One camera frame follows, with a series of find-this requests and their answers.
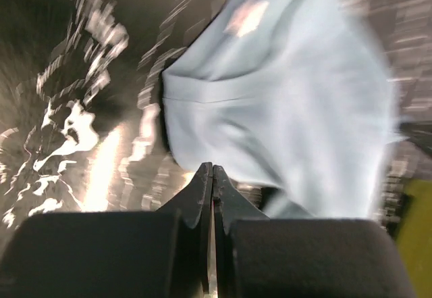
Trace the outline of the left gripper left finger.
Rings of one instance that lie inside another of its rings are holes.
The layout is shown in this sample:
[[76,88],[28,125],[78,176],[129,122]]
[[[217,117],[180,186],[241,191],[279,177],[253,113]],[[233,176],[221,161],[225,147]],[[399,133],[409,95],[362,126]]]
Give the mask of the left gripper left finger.
[[157,212],[179,218],[171,294],[208,294],[213,165],[200,165],[192,180]]

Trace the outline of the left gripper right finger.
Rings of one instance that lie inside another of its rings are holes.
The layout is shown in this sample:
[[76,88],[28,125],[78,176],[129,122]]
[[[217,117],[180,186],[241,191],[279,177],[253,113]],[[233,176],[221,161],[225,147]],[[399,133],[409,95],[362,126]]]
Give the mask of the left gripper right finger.
[[218,165],[213,166],[212,192],[218,296],[236,297],[232,225],[237,220],[267,220],[269,217],[236,190],[223,167]]

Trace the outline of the grey blue t shirt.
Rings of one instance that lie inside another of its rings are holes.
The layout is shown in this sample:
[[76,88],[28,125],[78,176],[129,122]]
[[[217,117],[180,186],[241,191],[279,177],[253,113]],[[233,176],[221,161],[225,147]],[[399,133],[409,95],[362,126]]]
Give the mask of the grey blue t shirt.
[[398,88],[341,0],[229,0],[163,71],[176,162],[279,189],[273,218],[375,215]]

